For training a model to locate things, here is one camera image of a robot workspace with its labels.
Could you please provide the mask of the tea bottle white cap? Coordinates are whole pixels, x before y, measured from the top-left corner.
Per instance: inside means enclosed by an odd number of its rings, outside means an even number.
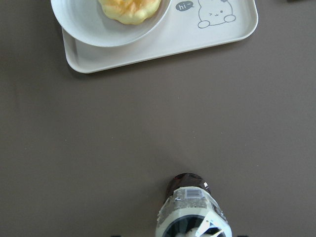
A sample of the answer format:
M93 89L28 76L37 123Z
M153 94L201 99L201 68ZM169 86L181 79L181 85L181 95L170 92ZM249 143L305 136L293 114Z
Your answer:
M197 174L181 173L168 184L155 236L231 237L232 230L208 183Z

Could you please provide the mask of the cream tray with bunny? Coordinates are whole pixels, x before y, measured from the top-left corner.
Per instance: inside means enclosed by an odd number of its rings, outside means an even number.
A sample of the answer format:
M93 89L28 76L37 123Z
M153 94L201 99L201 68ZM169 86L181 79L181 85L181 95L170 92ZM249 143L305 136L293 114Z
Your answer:
M199 9L193 1L186 11L179 11L185 0L174 0L161 23L142 39L118 47L97 47L86 44L62 29L65 55L72 69L80 73L94 73L138 62L218 46L243 40L258 24L258 13L253 0L231 0L229 22L202 27Z

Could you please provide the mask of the yellow glazed donut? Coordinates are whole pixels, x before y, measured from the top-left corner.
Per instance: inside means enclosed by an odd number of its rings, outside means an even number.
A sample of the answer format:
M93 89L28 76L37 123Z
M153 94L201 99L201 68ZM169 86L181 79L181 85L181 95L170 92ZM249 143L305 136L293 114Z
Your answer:
M99 0L104 14L126 25L138 25L152 17L160 0Z

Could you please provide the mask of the white round plate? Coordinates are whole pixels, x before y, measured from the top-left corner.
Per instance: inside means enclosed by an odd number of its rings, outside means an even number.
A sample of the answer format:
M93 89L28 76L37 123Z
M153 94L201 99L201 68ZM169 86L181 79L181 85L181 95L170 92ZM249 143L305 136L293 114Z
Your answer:
M162 21L170 4L162 0L152 17L134 25L107 17L97 0L51 1L57 21L69 35L97 47L123 46L141 39Z

